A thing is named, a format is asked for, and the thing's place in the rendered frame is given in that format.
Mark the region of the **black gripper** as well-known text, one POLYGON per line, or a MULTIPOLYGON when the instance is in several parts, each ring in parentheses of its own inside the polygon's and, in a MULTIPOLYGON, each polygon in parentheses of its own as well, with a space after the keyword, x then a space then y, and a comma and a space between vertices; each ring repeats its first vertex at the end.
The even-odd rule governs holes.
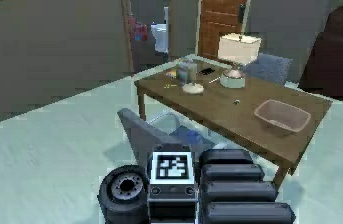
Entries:
POLYGON ((105 176, 97 195, 105 224, 148 224, 147 186, 138 165, 120 166, 105 176))

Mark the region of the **grey blue chair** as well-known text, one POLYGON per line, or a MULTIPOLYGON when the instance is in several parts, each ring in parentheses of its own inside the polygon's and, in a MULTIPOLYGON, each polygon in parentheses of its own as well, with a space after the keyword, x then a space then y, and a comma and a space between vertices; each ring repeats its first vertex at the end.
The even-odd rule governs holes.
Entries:
POLYGON ((284 86, 292 60, 280 56, 260 53, 255 61, 246 65, 246 75, 284 86))
POLYGON ((214 143, 198 131, 179 123, 174 113, 166 112, 157 119, 172 116, 176 128, 167 133, 145 121, 128 108, 120 109, 118 117, 128 137, 130 146, 139 166, 145 167, 154 151, 192 152, 193 159, 199 160, 200 154, 208 149, 224 149, 227 143, 214 143))

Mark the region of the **white round plate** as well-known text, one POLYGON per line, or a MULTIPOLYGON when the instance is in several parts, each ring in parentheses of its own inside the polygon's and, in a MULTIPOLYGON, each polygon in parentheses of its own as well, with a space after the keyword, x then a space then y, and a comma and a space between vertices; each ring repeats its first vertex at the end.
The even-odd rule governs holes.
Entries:
POLYGON ((188 94, 200 94, 204 91, 204 87, 201 84, 185 84, 182 86, 182 90, 188 94))

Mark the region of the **brown wooden table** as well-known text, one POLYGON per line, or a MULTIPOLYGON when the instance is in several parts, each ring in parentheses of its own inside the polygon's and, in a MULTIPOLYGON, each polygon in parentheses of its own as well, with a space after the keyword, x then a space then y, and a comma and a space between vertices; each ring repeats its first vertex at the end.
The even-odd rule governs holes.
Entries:
POLYGON ((157 66, 152 75, 135 82, 142 119, 146 117, 144 97, 149 96, 277 165, 273 179, 275 185, 281 185, 286 175, 295 173, 331 106, 329 100, 254 77, 248 77, 242 89, 225 88, 218 82, 208 84, 227 68, 225 64, 218 64, 216 72, 211 75, 199 76, 197 82, 204 86, 203 93, 189 95, 181 90, 178 80, 166 75, 176 65, 173 61, 157 66), (254 116, 254 110, 269 99, 299 107, 311 114, 311 120, 295 134, 264 131, 254 116), (240 100, 240 103, 235 105, 235 100, 240 100))

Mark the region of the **white toilet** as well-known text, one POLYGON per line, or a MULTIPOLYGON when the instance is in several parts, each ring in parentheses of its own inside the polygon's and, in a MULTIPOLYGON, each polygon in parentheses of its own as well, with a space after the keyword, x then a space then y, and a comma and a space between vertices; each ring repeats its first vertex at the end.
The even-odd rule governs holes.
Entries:
POLYGON ((151 25, 151 33, 155 39, 155 50, 160 53, 168 52, 168 27, 166 24, 151 25))

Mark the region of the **white shade table lamp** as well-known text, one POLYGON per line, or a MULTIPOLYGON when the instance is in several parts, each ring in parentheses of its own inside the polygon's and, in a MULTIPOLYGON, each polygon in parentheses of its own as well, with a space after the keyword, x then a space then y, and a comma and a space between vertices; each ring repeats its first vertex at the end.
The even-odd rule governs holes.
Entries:
POLYGON ((220 76, 222 86, 226 88, 245 86, 243 69, 257 59, 261 42, 261 38, 237 33, 227 34, 220 38, 218 58, 232 63, 232 67, 220 76))

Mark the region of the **brown wooden door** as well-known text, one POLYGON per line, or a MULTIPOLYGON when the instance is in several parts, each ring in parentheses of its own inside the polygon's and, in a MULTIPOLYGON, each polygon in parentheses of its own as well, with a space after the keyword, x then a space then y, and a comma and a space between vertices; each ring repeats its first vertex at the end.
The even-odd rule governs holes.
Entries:
POLYGON ((201 0, 198 55, 217 60, 219 40, 230 33, 240 33, 238 23, 240 4, 248 0, 201 0))

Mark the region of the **dark brown sofa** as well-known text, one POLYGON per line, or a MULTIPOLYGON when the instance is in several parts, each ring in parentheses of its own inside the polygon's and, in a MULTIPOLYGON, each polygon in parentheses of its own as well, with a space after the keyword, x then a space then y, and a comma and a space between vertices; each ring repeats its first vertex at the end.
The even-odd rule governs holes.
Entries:
POLYGON ((299 87, 343 101, 343 5, 329 14, 318 34, 299 87))

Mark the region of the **red wall object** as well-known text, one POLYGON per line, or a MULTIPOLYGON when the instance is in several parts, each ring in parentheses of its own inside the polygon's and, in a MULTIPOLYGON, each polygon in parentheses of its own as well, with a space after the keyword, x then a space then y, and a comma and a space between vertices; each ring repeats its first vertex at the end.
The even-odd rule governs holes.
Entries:
POLYGON ((130 38, 136 41, 147 40, 147 25, 141 22, 137 22, 134 16, 128 17, 129 34, 130 38))

